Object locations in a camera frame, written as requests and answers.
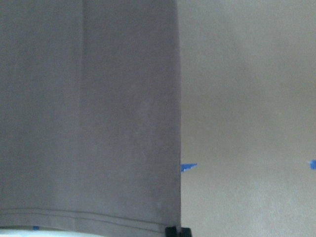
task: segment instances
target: blue tape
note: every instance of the blue tape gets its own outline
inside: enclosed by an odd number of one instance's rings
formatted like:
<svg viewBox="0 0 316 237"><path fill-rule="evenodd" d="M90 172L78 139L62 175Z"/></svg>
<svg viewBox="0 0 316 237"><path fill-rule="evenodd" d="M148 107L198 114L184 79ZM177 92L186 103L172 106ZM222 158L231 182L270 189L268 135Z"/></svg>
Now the blue tape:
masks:
<svg viewBox="0 0 316 237"><path fill-rule="evenodd" d="M316 159L313 159L310 165L311 165L311 169L316 169Z"/></svg>
<svg viewBox="0 0 316 237"><path fill-rule="evenodd" d="M197 163L194 163L194 164L182 164L181 165L181 172L185 172L187 170L190 170L190 169L192 169L193 167L195 167L197 165L198 165Z"/></svg>

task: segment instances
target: white surface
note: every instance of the white surface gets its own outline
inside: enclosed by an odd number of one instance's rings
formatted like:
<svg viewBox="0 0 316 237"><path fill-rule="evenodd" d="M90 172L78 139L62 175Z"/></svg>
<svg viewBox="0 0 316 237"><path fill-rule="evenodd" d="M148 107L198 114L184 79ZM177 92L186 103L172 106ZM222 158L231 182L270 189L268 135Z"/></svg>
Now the white surface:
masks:
<svg viewBox="0 0 316 237"><path fill-rule="evenodd" d="M178 0L182 226L316 236L316 1Z"/></svg>
<svg viewBox="0 0 316 237"><path fill-rule="evenodd" d="M32 230L0 230L0 237L101 237L99 235L83 234L68 231L32 231Z"/></svg>

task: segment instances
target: black object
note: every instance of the black object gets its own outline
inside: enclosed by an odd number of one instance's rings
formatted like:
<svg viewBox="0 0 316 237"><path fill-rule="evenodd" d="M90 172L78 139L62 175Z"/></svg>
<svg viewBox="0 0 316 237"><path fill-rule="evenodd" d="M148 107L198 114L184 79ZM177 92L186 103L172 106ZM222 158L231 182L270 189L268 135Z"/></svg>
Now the black object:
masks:
<svg viewBox="0 0 316 237"><path fill-rule="evenodd" d="M165 237L192 237L192 232L190 228L181 228L181 232L177 232L177 228L173 227L166 227L164 230Z"/></svg>
<svg viewBox="0 0 316 237"><path fill-rule="evenodd" d="M192 237L192 232L190 228L181 228L180 237Z"/></svg>

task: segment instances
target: gray fabric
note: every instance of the gray fabric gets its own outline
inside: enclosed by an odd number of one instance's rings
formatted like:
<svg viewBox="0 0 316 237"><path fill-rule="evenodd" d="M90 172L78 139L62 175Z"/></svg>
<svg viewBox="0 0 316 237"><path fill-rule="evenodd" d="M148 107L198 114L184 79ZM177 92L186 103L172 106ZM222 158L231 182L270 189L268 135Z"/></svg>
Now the gray fabric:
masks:
<svg viewBox="0 0 316 237"><path fill-rule="evenodd" d="M0 8L0 226L180 226L175 1Z"/></svg>

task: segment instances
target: gray cloth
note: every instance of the gray cloth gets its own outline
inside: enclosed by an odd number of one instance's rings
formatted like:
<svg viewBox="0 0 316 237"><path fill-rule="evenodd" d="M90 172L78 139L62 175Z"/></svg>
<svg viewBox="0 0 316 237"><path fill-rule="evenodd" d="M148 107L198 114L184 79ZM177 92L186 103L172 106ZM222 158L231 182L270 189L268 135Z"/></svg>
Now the gray cloth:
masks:
<svg viewBox="0 0 316 237"><path fill-rule="evenodd" d="M0 226L180 226L174 0L0 2Z"/></svg>

